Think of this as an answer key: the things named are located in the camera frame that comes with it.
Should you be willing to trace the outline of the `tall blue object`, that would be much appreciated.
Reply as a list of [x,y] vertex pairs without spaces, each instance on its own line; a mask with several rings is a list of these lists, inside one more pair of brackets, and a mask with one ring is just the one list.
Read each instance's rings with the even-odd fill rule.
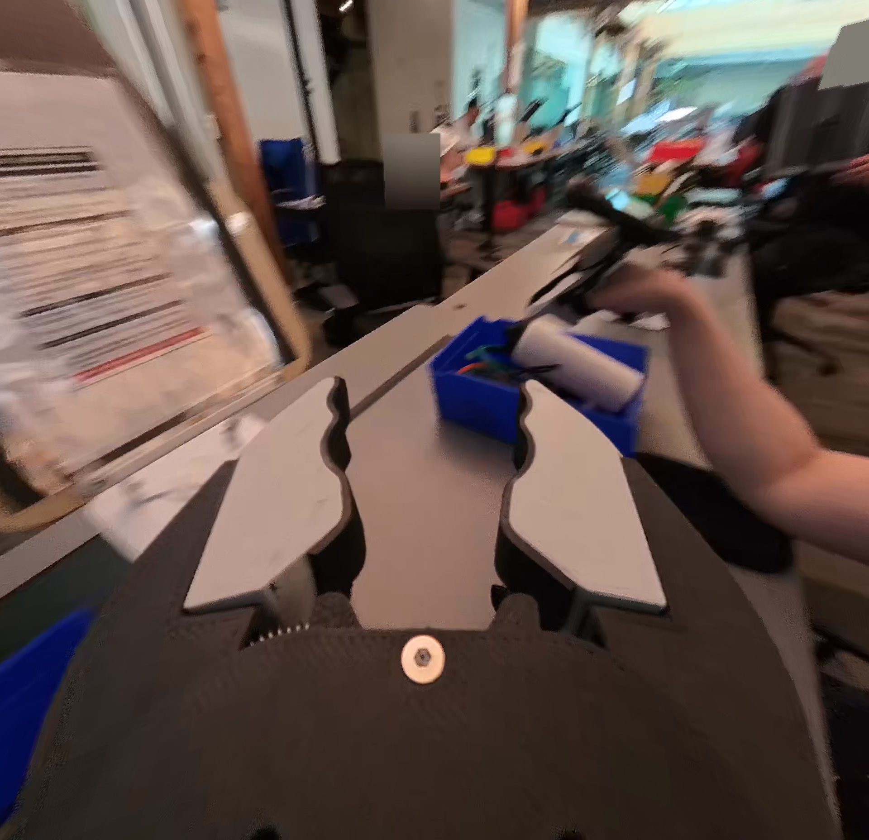
[[320,195],[315,158],[306,139],[261,139],[263,177],[277,232],[285,248],[319,239],[313,199]]

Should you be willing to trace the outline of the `black office chair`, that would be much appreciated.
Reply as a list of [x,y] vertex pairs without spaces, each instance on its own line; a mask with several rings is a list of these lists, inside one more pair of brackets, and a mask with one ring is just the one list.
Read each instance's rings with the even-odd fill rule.
[[318,226],[331,271],[320,291],[330,310],[322,324],[326,342],[356,341],[362,315],[440,302],[447,260],[438,212],[388,207],[378,161],[321,164],[319,176]]

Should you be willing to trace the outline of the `person's right forearm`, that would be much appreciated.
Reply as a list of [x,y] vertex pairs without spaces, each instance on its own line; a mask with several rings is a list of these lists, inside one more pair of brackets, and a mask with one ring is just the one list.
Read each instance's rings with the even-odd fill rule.
[[675,279],[664,313],[680,395],[713,470],[768,524],[866,564],[867,457],[825,448],[688,282]]

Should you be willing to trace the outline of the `blue plastic bin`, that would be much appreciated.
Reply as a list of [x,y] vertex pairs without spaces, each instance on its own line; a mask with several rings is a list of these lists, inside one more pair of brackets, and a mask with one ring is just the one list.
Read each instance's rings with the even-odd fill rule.
[[[452,337],[429,362],[435,400],[440,417],[492,439],[513,444],[518,428],[520,384],[538,380],[510,358],[506,329],[511,319],[491,320],[480,316]],[[649,351],[644,346],[600,336],[574,334],[590,346],[646,374]],[[554,388],[572,408],[587,417],[625,457],[638,452],[640,412],[646,380],[639,394],[621,411],[607,412],[586,400],[575,399]]]
[[75,611],[1,664],[1,821],[13,812],[47,711],[93,619]]

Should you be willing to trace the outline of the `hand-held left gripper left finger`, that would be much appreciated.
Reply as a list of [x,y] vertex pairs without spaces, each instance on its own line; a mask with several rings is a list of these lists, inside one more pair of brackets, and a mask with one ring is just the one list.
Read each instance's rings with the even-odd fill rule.
[[185,617],[246,611],[293,631],[321,597],[351,602],[366,538],[347,476],[350,417],[345,380],[322,379],[244,447],[216,493],[182,510]]

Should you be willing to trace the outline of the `white cylinder roll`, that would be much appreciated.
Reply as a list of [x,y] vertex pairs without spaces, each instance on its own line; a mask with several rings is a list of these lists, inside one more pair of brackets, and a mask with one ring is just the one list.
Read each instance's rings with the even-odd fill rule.
[[571,326],[554,315],[511,324],[505,337],[517,367],[603,411],[621,411],[639,394],[646,380],[644,372],[578,339]]

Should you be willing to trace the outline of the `person's right hand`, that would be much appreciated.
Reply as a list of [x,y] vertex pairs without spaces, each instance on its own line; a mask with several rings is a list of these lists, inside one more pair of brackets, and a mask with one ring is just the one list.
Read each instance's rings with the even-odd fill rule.
[[624,264],[592,288],[587,303],[620,315],[670,316],[690,306],[696,297],[691,283],[670,268]]

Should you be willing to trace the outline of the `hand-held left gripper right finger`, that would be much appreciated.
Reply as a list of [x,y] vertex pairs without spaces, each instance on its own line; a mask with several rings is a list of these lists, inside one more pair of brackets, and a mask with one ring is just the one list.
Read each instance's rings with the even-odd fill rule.
[[535,601],[542,629],[579,635],[598,608],[667,612],[624,457],[537,381],[520,390],[514,465],[494,566],[507,595]]

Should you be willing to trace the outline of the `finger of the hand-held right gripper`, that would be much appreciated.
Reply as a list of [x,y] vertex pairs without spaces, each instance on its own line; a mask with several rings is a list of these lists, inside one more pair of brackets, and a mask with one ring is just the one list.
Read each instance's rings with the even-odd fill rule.
[[569,233],[561,248],[569,249],[560,272],[583,273],[611,267],[625,254],[625,242],[617,233]]
[[594,289],[612,272],[612,267],[573,267],[539,291],[528,303],[529,314],[594,314],[589,300]]

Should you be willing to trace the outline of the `wooden framed board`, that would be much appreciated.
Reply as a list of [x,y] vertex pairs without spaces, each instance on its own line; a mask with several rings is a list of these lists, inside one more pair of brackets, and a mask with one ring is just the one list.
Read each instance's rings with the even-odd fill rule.
[[247,208],[123,78],[2,65],[2,535],[61,520],[300,376]]

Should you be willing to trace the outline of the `wooden post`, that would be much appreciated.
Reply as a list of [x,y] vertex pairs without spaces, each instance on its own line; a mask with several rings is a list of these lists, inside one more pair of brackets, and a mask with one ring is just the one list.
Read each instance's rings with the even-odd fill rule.
[[215,0],[177,0],[192,57],[220,132],[229,175],[276,262],[284,252],[242,98],[234,80]]

